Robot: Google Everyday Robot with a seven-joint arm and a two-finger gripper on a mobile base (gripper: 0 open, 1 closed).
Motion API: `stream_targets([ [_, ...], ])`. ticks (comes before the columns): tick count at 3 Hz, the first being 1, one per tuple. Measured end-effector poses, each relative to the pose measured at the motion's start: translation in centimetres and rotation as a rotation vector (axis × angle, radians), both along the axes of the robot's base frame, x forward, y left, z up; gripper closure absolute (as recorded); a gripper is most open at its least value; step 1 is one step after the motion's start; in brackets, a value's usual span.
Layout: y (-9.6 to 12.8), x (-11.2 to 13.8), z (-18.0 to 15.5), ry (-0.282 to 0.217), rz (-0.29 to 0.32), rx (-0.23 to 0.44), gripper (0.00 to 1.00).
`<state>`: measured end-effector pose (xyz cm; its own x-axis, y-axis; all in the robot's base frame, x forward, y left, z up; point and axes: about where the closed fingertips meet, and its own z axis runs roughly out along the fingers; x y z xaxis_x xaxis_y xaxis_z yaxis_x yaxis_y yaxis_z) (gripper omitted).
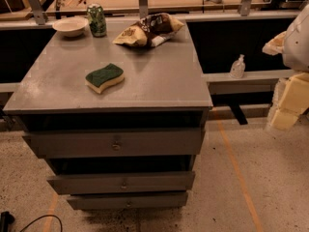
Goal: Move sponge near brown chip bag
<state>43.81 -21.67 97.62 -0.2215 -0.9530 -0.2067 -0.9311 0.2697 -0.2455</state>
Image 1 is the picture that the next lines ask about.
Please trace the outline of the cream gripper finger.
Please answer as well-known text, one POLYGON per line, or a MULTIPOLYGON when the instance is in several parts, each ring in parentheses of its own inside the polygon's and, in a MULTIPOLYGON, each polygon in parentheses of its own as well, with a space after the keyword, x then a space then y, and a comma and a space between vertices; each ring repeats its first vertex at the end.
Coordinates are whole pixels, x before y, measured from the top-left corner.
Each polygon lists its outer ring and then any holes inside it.
POLYGON ((286 31, 278 34, 264 45, 262 52, 271 56, 282 54, 285 37, 286 37, 286 31))

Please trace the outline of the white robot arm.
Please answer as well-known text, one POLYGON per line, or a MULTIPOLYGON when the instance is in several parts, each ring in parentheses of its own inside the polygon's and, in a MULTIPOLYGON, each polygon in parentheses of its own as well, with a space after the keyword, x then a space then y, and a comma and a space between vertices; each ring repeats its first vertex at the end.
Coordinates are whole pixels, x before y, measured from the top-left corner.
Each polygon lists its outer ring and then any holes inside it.
POLYGON ((281 54, 286 67, 309 72, 309 5, 306 5, 288 29, 262 49, 268 55, 281 54))

